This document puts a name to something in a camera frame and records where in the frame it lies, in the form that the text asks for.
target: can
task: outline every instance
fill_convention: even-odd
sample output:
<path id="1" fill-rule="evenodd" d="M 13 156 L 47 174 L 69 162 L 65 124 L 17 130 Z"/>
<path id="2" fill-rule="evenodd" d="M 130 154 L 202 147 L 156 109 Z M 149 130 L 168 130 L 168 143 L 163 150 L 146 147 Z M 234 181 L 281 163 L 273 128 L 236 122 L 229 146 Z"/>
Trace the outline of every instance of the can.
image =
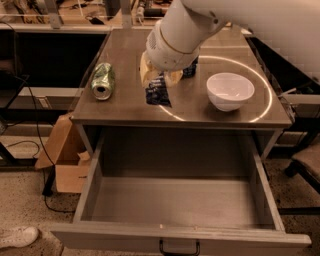
<path id="1" fill-rule="evenodd" d="M 100 63 L 93 71 L 91 90 L 98 100 L 110 98 L 115 87 L 115 73 L 111 64 Z"/>

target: white bowl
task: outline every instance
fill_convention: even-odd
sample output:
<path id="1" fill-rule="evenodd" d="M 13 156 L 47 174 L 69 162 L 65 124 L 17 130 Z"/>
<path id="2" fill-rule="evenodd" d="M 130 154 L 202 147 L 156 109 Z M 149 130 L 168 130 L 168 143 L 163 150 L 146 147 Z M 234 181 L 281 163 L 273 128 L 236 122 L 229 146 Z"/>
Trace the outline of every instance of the white bowl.
<path id="1" fill-rule="evenodd" d="M 218 73 L 207 81 L 210 101 L 221 111 L 240 108 L 254 94 L 254 86 L 247 78 L 233 73 Z"/>

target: desk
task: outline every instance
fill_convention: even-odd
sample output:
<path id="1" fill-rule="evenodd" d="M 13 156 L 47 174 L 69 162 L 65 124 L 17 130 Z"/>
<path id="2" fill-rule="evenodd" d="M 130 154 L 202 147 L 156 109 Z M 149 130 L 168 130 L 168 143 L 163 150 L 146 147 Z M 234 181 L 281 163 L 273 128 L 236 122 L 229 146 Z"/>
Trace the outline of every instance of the desk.
<path id="1" fill-rule="evenodd" d="M 147 105 L 139 63 L 148 30 L 113 30 L 97 63 L 109 62 L 116 89 L 97 101 L 90 79 L 72 121 L 92 155 L 72 224 L 52 232 L 70 248 L 189 255 L 290 255 L 310 244 L 286 234 L 251 131 L 291 125 L 240 29 L 202 46 L 195 77 L 169 88 L 172 108 Z M 206 80 L 236 72 L 255 85 L 241 109 L 221 112 Z"/>

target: cardboard box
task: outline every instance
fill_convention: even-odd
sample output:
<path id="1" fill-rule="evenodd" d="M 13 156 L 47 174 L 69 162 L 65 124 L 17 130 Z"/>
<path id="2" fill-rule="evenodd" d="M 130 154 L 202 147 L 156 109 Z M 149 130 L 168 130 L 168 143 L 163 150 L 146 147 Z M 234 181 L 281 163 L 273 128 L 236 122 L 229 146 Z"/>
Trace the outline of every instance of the cardboard box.
<path id="1" fill-rule="evenodd" d="M 81 193 L 89 171 L 90 156 L 70 120 L 71 115 L 72 113 L 68 113 L 58 118 L 45 144 L 46 150 L 41 151 L 35 169 L 54 165 L 57 191 Z"/>

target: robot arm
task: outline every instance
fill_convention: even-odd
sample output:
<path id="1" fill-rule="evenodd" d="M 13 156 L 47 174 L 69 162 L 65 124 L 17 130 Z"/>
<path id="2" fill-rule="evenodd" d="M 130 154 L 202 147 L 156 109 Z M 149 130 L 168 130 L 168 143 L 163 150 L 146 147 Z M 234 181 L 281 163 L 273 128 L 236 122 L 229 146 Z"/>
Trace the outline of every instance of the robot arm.
<path id="1" fill-rule="evenodd" d="M 319 83 L 319 0 L 174 0 L 148 36 L 147 55 L 159 70 L 181 70 L 227 22 L 250 28 Z"/>

